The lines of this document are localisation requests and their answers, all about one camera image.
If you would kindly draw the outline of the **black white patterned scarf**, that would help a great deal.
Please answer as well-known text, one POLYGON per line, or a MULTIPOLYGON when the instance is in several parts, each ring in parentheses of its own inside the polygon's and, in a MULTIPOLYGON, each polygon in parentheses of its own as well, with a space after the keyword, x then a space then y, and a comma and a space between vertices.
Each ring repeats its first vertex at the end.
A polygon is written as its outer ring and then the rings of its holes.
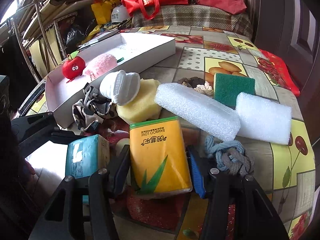
POLYGON ((82 92, 84 97, 72 106, 73 119, 78 130, 96 131, 104 120, 118 116, 116 105, 102 96, 97 88, 86 83, 82 92))

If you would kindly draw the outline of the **yellow bamboo tissue pack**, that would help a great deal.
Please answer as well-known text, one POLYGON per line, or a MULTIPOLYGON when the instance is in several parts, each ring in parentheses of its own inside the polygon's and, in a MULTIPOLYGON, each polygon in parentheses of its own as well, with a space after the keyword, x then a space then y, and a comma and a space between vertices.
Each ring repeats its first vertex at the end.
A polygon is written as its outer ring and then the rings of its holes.
POLYGON ((178 117, 130 125, 131 185, 140 198, 165 198, 192 191, 178 117))

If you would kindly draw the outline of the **large white foam block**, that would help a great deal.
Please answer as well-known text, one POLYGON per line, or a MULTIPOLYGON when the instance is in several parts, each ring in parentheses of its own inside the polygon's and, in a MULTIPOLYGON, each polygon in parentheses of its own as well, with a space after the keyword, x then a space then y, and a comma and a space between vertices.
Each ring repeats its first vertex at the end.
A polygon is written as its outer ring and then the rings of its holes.
POLYGON ((238 136, 287 145, 290 139, 292 108, 247 93, 236 98, 240 119, 238 136))

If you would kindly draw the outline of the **long white foam block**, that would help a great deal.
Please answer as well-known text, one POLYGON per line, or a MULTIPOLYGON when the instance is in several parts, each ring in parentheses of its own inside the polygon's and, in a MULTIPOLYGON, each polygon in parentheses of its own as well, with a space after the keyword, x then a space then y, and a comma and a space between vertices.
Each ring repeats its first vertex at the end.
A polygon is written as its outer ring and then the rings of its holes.
POLYGON ((234 140, 240 130, 235 110, 179 83, 158 86, 155 103, 222 141, 234 140))

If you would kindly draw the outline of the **white socks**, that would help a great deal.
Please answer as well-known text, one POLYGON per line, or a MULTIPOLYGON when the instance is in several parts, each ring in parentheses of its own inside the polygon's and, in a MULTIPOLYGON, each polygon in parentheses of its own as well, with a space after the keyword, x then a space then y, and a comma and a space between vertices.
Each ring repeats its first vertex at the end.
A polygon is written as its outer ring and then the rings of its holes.
POLYGON ((119 106, 130 103, 140 89, 140 75, 124 70, 107 74, 100 83, 99 92, 119 106))

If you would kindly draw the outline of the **yellow sponge block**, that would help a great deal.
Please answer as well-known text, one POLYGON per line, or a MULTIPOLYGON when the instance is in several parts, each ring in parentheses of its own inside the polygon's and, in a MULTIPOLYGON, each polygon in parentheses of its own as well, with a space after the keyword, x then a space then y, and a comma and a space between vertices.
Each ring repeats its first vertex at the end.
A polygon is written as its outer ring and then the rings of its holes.
POLYGON ((137 96, 125 106, 117 105, 118 116, 128 124, 158 119, 162 108, 154 99, 160 84, 155 79, 141 79, 137 96))

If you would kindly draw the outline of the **green yellow scrub sponge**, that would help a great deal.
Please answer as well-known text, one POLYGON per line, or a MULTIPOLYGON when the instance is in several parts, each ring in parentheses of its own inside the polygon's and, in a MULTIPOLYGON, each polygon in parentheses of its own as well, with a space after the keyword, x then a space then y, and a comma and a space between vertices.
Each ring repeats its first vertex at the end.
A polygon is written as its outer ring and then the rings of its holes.
POLYGON ((231 108, 240 93, 255 94, 255 79, 230 74, 214 75, 214 99, 231 108))

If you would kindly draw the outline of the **teal tissue pack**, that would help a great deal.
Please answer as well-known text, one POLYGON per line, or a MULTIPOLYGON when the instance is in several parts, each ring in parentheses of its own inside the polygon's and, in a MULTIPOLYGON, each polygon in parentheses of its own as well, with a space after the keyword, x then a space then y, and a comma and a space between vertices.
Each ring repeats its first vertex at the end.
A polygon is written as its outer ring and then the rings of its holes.
POLYGON ((96 134, 68 144, 65 175, 74 178, 91 176, 110 162, 109 142, 96 134))

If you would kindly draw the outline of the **red apple plush toy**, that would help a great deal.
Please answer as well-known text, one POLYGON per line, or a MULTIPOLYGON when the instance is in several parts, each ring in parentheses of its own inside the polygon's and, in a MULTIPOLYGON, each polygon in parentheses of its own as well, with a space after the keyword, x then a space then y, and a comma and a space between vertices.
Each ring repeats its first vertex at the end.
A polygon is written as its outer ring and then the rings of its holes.
POLYGON ((83 74, 85 67, 86 63, 81 57, 68 54, 67 59, 62 66, 62 74, 68 79, 68 82, 71 82, 76 77, 83 74))

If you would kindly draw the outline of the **pink fluffy plush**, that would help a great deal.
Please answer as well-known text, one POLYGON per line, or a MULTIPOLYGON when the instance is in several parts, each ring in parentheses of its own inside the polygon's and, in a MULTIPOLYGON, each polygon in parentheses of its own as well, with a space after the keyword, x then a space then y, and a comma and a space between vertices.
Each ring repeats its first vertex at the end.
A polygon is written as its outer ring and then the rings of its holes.
POLYGON ((111 54, 103 53, 86 64, 83 74, 93 81, 116 66, 117 59, 111 54))

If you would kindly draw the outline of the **black plastic bag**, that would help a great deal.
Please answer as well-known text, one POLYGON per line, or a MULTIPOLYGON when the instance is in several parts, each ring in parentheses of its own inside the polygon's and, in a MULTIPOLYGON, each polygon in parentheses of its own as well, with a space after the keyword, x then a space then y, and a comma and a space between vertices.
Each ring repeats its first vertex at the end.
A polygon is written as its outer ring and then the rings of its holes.
POLYGON ((78 24, 73 24, 69 31, 67 32, 66 37, 66 46, 74 47, 85 39, 85 31, 78 24))

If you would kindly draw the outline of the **fruit print tablecloth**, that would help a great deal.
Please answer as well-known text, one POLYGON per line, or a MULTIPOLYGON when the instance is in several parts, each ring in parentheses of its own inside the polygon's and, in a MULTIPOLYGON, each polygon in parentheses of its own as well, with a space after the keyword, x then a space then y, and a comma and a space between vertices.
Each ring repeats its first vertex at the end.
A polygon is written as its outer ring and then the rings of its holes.
MULTIPOLYGON (((171 36, 176 53, 141 77, 162 83, 200 77, 210 84, 227 62, 233 75, 255 80, 255 94, 240 96, 241 129, 236 136, 254 159, 254 177, 266 191, 290 239, 300 239, 316 206, 314 153, 295 95, 273 81, 272 60, 249 38, 226 30, 168 26, 133 33, 171 36)), ((197 239, 207 208, 198 195, 142 200, 126 197, 116 205, 122 239, 197 239)))

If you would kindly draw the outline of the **metal storage shelf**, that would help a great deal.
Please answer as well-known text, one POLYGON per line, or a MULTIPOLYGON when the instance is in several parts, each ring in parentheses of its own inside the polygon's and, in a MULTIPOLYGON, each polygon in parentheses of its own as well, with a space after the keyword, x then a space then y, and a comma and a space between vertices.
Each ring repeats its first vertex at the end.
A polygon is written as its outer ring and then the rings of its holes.
POLYGON ((43 4, 38 4, 38 10, 35 9, 35 4, 31 4, 18 12, 27 16, 19 22, 18 40, 22 42, 22 52, 27 54, 37 78, 44 78, 81 44, 67 47, 67 32, 73 24, 78 24, 86 32, 87 15, 84 11, 92 1, 46 0, 43 4))

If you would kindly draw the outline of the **yellow shopping bag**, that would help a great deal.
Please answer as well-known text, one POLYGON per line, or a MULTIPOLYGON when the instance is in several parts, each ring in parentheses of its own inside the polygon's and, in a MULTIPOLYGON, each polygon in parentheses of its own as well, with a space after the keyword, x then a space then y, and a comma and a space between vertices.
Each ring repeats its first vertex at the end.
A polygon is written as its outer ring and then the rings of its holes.
POLYGON ((120 0, 94 0, 91 9, 97 24, 110 22, 112 10, 118 5, 120 5, 120 0))

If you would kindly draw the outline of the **plaid blanket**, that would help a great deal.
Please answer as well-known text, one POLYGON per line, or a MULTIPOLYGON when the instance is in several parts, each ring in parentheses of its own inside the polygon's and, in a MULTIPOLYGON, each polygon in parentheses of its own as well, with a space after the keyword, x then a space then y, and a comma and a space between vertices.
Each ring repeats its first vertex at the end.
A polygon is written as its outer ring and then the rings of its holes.
POLYGON ((204 5, 164 5, 152 20, 147 20, 140 11, 132 16, 133 28, 160 25, 207 27, 230 31, 249 39, 253 36, 253 26, 245 12, 232 15, 204 5))

